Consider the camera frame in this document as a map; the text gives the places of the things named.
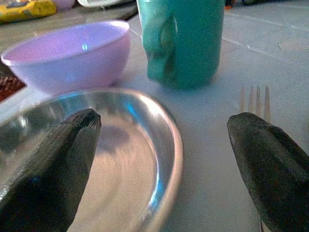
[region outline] green mug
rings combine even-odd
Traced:
[[[147,75],[166,86],[191,89],[216,72],[225,0],[137,0]]]

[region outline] pink bowl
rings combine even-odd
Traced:
[[[110,85],[129,50],[129,24],[113,20],[34,37],[5,50],[1,60],[25,84],[57,95]]]

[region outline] yellow package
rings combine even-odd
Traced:
[[[0,23],[40,18],[56,13],[52,0],[27,0],[0,5]]]

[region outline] white table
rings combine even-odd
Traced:
[[[162,231],[257,232],[258,216],[240,177],[226,123],[244,86],[270,89],[272,123],[309,152],[309,1],[278,1],[225,12],[220,65],[212,83],[177,91],[148,80],[139,18],[117,86],[143,91],[174,115],[183,137],[183,179]],[[27,87],[0,104],[0,120],[50,96]]]

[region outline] stainless steel plate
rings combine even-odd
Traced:
[[[68,231],[159,230],[180,182],[183,147],[170,115],[140,92],[75,92],[0,124],[0,183],[53,126],[85,108],[101,115],[102,128],[89,181]]]

